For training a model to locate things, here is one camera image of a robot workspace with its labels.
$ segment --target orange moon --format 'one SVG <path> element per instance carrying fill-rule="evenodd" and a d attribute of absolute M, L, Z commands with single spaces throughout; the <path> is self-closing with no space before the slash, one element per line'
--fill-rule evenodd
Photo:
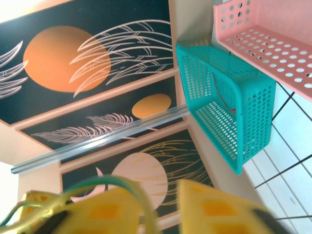
<path fill-rule="evenodd" d="M 110 63 L 92 69 L 71 83 L 69 82 L 72 75 L 81 66 L 97 57 L 91 56 L 70 64 L 75 57 L 88 50 L 77 51 L 81 44 L 91 37 L 92 35 L 86 31 L 71 26 L 56 26 L 40 32 L 30 41 L 24 53 L 23 60 L 28 61 L 25 67 L 28 76 L 47 89 L 72 93 L 87 78 L 105 66 L 107 66 L 105 70 L 109 74 Z M 97 53 L 101 52 L 106 53 L 104 46 L 97 50 Z M 107 76 L 103 76 L 102 79 L 91 83 L 83 91 L 97 87 L 105 81 Z"/>
<path fill-rule="evenodd" d="M 137 118 L 148 118 L 166 111 L 171 105 L 171 98 L 165 94 L 154 94 L 138 101 L 132 108 Z"/>

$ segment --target pink plastic basket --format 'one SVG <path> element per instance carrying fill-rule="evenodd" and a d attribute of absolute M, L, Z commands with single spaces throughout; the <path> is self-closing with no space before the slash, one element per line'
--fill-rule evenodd
<path fill-rule="evenodd" d="M 218 42 L 312 101 L 312 0 L 232 0 L 214 7 Z"/>

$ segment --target basket hole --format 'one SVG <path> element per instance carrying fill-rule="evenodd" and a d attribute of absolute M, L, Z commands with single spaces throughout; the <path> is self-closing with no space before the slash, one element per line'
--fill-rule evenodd
<path fill-rule="evenodd" d="M 302 81 L 302 78 L 296 78 L 296 79 L 294 79 L 294 81 L 300 83 Z"/>

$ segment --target teal plastic basket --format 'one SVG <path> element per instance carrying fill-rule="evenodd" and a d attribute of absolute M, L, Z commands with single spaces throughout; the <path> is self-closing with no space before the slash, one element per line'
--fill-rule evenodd
<path fill-rule="evenodd" d="M 242 166 L 271 136 L 275 80 L 212 46 L 176 46 L 186 103 L 231 169 Z"/>

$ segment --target plastic basket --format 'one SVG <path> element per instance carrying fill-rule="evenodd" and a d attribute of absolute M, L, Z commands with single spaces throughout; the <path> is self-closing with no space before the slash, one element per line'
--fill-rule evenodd
<path fill-rule="evenodd" d="M 270 141 L 275 81 L 212 46 L 176 46 L 188 108 L 232 170 Z"/>
<path fill-rule="evenodd" d="M 312 101 L 312 0 L 232 0 L 214 7 L 228 50 Z"/>

